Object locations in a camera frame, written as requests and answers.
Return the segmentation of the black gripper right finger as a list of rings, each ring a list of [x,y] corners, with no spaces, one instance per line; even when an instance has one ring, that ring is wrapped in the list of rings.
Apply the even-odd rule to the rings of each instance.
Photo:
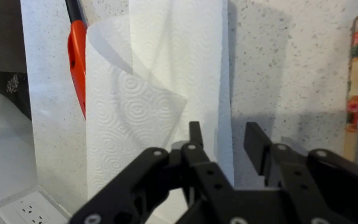
[[[301,154],[273,143],[256,122],[245,127],[243,150],[265,186],[284,196],[294,224],[358,224],[358,164],[323,148]]]

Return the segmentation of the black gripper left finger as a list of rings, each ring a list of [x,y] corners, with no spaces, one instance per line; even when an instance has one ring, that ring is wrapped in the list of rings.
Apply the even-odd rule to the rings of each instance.
[[[176,224],[229,224],[233,212],[225,203],[232,188],[202,146],[200,125],[189,123],[190,140],[168,152],[151,147],[82,206],[68,224],[145,224],[174,189],[187,209]]]

